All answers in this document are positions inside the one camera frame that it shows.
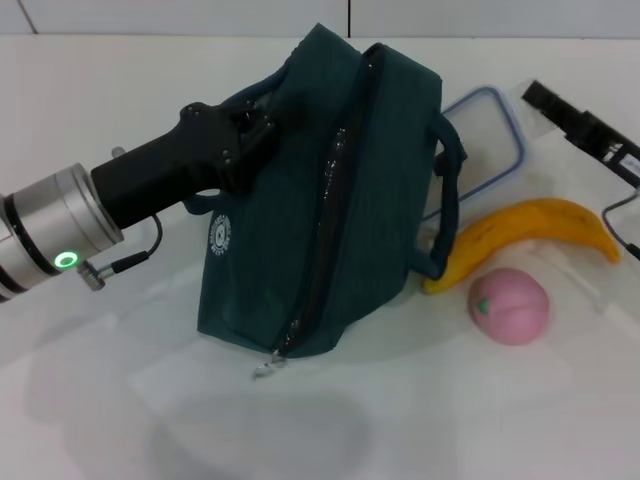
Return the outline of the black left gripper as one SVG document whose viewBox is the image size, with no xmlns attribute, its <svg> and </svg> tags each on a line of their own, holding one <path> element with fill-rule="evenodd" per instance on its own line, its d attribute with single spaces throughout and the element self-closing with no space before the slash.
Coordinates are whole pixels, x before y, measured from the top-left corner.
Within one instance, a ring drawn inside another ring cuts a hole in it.
<svg viewBox="0 0 640 480">
<path fill-rule="evenodd" d="M 128 228 L 204 190 L 248 192 L 277 153 L 281 130 L 307 122 L 299 99 L 194 102 L 168 133 L 94 168 L 91 178 L 116 226 Z"/>
</svg>

